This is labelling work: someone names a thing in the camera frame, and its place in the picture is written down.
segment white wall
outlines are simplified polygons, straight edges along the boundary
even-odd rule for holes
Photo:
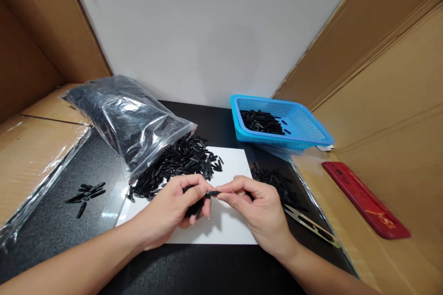
[[[156,98],[270,97],[340,0],[81,0],[114,74]]]

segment white paper sheet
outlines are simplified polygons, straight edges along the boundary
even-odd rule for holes
[[[235,175],[251,177],[245,151],[223,147],[207,147],[223,159],[223,172],[214,172],[210,184],[214,187],[232,181]],[[125,200],[116,226],[133,218],[148,201],[134,197],[135,203]],[[200,219],[193,227],[177,228],[167,243],[184,244],[257,244],[244,218],[225,202],[212,198],[211,219]]]

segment forearm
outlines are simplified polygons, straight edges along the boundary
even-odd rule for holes
[[[2,294],[96,294],[143,248],[126,223],[0,286]]]
[[[362,281],[327,262],[295,240],[287,255],[276,258],[309,295],[379,294]]]

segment red case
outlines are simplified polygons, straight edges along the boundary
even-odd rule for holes
[[[322,163],[322,166],[382,238],[394,240],[411,237],[406,227],[346,164],[328,161]]]

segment scissors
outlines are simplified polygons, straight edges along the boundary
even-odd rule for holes
[[[298,223],[302,224],[307,229],[309,229],[310,231],[314,232],[315,234],[320,236],[322,239],[324,239],[325,241],[327,241],[330,244],[332,244],[337,249],[341,248],[341,244],[339,243],[338,239],[334,235],[329,233],[326,229],[320,227],[318,224],[313,222],[311,219],[309,219],[304,214],[301,214],[300,212],[298,212],[296,209],[294,209],[294,208],[292,208],[292,207],[290,207],[290,206],[288,206],[286,204],[285,204],[285,206],[286,206],[286,208],[289,209],[289,211],[285,209],[285,212],[292,219],[294,219]]]

